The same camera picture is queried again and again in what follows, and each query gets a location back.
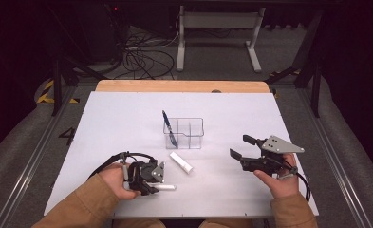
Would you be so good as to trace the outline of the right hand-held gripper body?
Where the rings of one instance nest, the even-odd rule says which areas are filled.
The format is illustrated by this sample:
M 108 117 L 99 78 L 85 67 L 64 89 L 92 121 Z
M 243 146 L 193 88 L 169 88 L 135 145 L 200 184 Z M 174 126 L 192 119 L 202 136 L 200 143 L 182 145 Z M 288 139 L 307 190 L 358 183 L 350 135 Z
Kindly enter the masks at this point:
M 297 168 L 287 163 L 284 155 L 287 153 L 303 153 L 305 149 L 276 136 L 270 136 L 264 140 L 266 142 L 258 147 L 261 156 L 257 159 L 242 157 L 240 161 L 242 169 L 250 172 L 260 170 L 270 176 L 277 174 L 282 169 L 288 170 L 292 175 L 297 174 Z

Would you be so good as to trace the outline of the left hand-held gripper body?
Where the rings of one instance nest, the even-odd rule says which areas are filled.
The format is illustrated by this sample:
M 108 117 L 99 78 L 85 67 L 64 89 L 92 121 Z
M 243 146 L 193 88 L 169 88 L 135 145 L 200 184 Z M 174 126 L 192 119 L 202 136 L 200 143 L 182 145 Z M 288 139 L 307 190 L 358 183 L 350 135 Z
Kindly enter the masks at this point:
M 150 183 L 164 182 L 165 162 L 158 162 L 155 158 L 142 153 L 125 152 L 123 161 L 128 157 L 135 159 L 136 156 L 145 157 L 149 162 L 134 161 L 129 167 L 123 167 L 124 180 L 131 190 L 139 191 L 142 186 L 150 186 Z

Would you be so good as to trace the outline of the clear plastic organizer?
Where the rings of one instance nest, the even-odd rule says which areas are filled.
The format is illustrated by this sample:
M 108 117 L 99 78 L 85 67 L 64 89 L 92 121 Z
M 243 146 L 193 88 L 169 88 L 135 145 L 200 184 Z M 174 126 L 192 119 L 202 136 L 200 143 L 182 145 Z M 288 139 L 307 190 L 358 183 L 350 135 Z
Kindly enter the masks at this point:
M 204 121 L 201 118 L 169 118 L 178 147 L 174 148 L 169 132 L 163 123 L 163 134 L 167 149 L 200 149 L 204 137 Z

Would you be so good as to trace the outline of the blue pen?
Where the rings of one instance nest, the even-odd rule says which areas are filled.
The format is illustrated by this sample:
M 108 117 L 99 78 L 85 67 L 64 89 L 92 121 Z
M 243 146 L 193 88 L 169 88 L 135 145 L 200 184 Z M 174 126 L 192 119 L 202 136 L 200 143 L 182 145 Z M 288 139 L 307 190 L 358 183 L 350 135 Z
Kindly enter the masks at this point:
M 167 117 L 167 114 L 166 114 L 166 112 L 164 110 L 162 110 L 162 116 L 163 116 L 163 120 L 165 122 L 166 128 L 167 128 L 167 130 L 169 132 L 169 138 L 170 138 L 171 144 L 172 144 L 172 146 L 174 148 L 177 148 L 178 147 L 177 140 L 176 140 L 176 138 L 175 138 L 175 136 L 173 134 L 172 126 L 171 126 L 171 124 L 169 122 L 169 119 Z

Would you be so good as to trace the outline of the person's left hand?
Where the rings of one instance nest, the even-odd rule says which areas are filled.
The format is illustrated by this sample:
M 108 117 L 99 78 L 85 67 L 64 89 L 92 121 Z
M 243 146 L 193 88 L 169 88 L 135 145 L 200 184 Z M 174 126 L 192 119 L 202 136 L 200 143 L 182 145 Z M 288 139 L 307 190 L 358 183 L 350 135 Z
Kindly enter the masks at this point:
M 110 187 L 119 200 L 134 200 L 140 192 L 126 190 L 123 187 L 124 173 L 121 163 L 112 163 L 99 173 L 99 176 Z

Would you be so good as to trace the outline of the person's right hand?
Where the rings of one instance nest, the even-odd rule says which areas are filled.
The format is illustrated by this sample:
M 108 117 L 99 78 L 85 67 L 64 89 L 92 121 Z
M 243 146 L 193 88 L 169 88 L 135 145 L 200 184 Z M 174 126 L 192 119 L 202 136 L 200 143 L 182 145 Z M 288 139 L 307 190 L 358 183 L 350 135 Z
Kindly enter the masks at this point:
M 296 175 L 289 176 L 288 170 L 281 170 L 279 175 L 282 179 L 276 179 L 265 172 L 255 170 L 254 175 L 266 184 L 275 199 L 297 195 L 299 191 L 299 180 Z

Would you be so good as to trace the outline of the short white stick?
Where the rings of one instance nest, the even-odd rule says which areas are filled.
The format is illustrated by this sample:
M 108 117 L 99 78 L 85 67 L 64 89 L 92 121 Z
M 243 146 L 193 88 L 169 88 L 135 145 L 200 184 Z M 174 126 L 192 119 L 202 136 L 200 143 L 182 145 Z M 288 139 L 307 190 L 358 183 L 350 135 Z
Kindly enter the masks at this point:
M 170 154 L 170 158 L 186 173 L 190 174 L 193 170 L 193 166 L 190 165 L 187 161 L 182 159 L 180 155 L 178 155 L 176 152 L 172 152 Z

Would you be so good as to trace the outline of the white table board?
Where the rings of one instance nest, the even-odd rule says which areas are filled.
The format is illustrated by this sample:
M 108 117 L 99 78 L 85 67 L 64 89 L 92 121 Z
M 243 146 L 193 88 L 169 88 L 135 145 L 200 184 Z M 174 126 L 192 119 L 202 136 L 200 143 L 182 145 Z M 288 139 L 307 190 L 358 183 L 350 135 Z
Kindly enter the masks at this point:
M 203 121 L 200 148 L 177 151 L 191 172 L 170 157 L 163 133 L 165 117 Z M 268 187 L 230 155 L 235 150 L 245 157 L 259 157 L 259 148 L 244 142 L 246 135 L 288 138 L 272 94 L 93 92 L 46 209 L 51 210 L 111 156 L 130 151 L 164 162 L 164 181 L 175 190 L 124 200 L 113 214 L 116 219 L 269 217 Z

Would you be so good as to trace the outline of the black metal stand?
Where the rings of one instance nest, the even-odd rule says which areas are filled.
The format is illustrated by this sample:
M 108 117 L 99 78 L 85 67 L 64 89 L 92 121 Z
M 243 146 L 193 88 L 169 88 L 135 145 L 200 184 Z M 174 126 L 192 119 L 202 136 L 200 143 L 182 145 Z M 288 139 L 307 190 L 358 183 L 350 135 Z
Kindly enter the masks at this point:
M 68 86 L 76 86 L 79 82 L 79 79 L 74 73 L 74 67 L 97 80 L 106 80 L 106 77 L 73 58 L 67 56 L 55 58 L 52 65 L 54 91 L 53 116 L 56 116 L 63 106 L 62 80 L 65 80 Z
M 298 49 L 297 54 L 292 62 L 292 65 L 285 70 L 277 73 L 275 72 L 270 76 L 265 83 L 271 85 L 288 75 L 291 75 L 296 70 L 300 70 L 297 78 L 294 81 L 296 88 L 305 88 L 309 82 L 312 82 L 311 96 L 310 96 L 310 108 L 313 115 L 319 118 L 319 93 L 321 83 L 321 73 L 319 66 L 319 58 L 316 56 L 313 50 L 313 42 L 316 37 L 316 33 L 319 25 L 321 24 L 323 10 L 318 9 L 309 23 L 307 33 Z

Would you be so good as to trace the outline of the wooden table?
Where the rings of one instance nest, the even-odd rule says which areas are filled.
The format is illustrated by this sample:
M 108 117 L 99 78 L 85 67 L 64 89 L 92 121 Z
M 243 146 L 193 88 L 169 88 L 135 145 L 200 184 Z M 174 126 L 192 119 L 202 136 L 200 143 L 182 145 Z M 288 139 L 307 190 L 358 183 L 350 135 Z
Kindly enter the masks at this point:
M 96 91 L 270 93 L 269 86 L 264 82 L 180 80 L 101 80 Z

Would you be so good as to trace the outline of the yellow black hazard tape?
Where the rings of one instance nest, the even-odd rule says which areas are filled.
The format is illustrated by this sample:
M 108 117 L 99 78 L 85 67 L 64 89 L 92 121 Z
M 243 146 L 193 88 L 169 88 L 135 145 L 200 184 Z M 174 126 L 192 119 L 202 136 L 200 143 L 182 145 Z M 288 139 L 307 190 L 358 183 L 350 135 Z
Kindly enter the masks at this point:
M 54 84 L 54 81 L 52 79 L 50 79 L 43 91 L 41 92 L 41 95 L 39 96 L 38 100 L 37 100 L 37 103 L 40 104 L 40 103 L 47 103 L 47 104 L 53 104 L 54 103 L 54 99 L 53 98 L 50 98 L 48 96 L 48 93 L 51 91 L 52 87 L 53 87 L 53 84 Z

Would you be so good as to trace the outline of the aluminium floor rail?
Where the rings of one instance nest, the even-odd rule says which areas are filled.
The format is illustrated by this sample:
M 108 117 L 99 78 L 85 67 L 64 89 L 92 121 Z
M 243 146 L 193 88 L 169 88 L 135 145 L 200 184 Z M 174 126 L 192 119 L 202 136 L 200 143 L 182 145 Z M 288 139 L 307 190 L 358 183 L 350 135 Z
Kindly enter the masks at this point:
M 51 135 L 56 129 L 58 122 L 61 120 L 61 116 L 63 115 L 65 108 L 69 104 L 69 101 L 75 91 L 76 86 L 69 86 L 64 93 L 63 103 L 61 104 L 60 109 L 54 116 L 49 117 L 46 129 L 42 133 L 39 142 L 37 142 L 37 145 L 34 148 L 31 156 L 29 157 L 24 170 L 18 176 L 18 179 L 14 184 L 11 193 L 9 194 L 9 198 L 7 199 L 3 209 L 0 212 L 0 228 L 8 227 L 12 216 L 14 215 L 20 201 L 22 200 L 32 181 L 36 169 L 38 168 L 43 156 L 45 155 L 46 148 L 51 139 Z
M 326 130 L 321 120 L 315 116 L 311 109 L 310 98 L 304 89 L 297 90 L 300 100 L 303 102 L 306 112 L 308 113 L 312 124 L 314 125 L 317 136 L 320 138 L 321 146 L 325 152 L 327 162 L 332 170 L 332 173 L 339 185 L 339 188 L 344 196 L 348 208 L 355 219 L 358 228 L 373 228 L 364 207 L 358 197 L 352 181 L 348 177 L 340 159 L 337 156 L 336 150 L 332 145 Z

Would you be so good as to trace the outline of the white metal stand frame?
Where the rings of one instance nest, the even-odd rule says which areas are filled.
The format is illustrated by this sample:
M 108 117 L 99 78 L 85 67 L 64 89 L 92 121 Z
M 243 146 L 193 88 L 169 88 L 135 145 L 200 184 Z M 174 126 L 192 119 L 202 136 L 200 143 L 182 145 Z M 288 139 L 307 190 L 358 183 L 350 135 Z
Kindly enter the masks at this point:
M 265 15 L 265 8 L 258 12 L 194 12 L 179 7 L 177 19 L 177 71 L 184 69 L 185 60 L 185 29 L 252 29 L 252 38 L 245 42 L 246 49 L 251 59 L 253 70 L 262 71 L 255 44 Z

